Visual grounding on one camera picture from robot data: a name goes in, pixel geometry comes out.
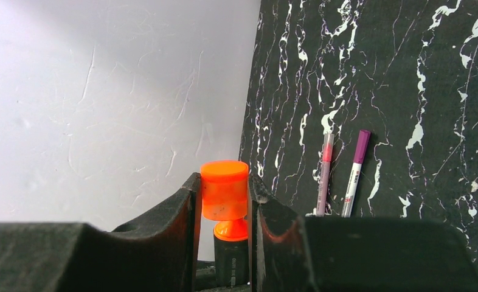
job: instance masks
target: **pink pen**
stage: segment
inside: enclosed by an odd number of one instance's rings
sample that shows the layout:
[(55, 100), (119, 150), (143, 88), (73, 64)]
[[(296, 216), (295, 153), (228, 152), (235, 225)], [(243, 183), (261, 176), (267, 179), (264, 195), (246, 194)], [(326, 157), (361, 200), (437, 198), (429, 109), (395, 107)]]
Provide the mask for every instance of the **pink pen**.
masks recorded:
[(316, 204), (316, 216), (325, 215), (325, 206), (327, 205), (328, 176), (330, 173), (330, 161), (332, 160), (332, 146), (334, 144), (334, 134), (325, 134), (323, 144), (323, 158), (321, 161), (321, 175), (318, 187), (318, 203)]
[(350, 179), (348, 180), (347, 194), (345, 195), (345, 203), (343, 203), (343, 211), (341, 217), (350, 217), (352, 214), (353, 199), (355, 191), (357, 190), (357, 183), (359, 175), (361, 174), (361, 166), (366, 154), (366, 147), (368, 140), (370, 140), (370, 131), (359, 131), (359, 138), (357, 139), (357, 147), (355, 148), (355, 155), (353, 157), (352, 171), (350, 172)]

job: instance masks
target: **orange bottle cap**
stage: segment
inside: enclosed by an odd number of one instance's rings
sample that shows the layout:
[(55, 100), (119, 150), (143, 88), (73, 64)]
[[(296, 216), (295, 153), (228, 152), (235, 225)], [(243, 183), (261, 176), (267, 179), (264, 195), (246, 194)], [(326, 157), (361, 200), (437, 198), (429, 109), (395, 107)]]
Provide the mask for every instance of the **orange bottle cap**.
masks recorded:
[(214, 235), (227, 242), (240, 242), (248, 239), (248, 223), (245, 219), (222, 221), (214, 227)]
[(229, 221), (248, 212), (249, 167), (241, 161), (214, 161), (201, 166), (203, 216)]

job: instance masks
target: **wall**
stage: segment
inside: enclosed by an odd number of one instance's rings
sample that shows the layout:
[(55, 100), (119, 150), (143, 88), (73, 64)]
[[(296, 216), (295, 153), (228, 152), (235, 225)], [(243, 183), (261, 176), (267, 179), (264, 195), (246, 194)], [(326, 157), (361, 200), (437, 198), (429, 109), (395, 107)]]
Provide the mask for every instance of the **wall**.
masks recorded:
[(252, 171), (311, 214), (332, 131), (338, 216), (368, 129), (353, 216), (450, 224), (478, 270), (478, 1), (262, 0), (257, 28), (241, 142)]
[(236, 159), (258, 2), (0, 0), (0, 221), (110, 230)]

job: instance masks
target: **white surface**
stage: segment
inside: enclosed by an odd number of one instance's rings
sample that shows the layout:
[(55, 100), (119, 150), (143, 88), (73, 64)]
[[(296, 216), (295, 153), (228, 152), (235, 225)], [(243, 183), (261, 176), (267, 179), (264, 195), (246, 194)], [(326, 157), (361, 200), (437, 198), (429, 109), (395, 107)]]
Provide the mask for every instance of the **white surface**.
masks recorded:
[(0, 221), (111, 230), (236, 159), (259, 3), (0, 0)]

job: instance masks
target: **black marble countertop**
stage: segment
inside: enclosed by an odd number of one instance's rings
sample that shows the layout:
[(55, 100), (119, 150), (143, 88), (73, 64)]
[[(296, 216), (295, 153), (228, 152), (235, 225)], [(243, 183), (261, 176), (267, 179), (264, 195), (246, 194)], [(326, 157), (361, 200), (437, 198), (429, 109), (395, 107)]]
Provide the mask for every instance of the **black marble countertop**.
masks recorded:
[(341, 212), (372, 132), (353, 216), (440, 220), (478, 269), (478, 0), (262, 0), (240, 158), (300, 214)]

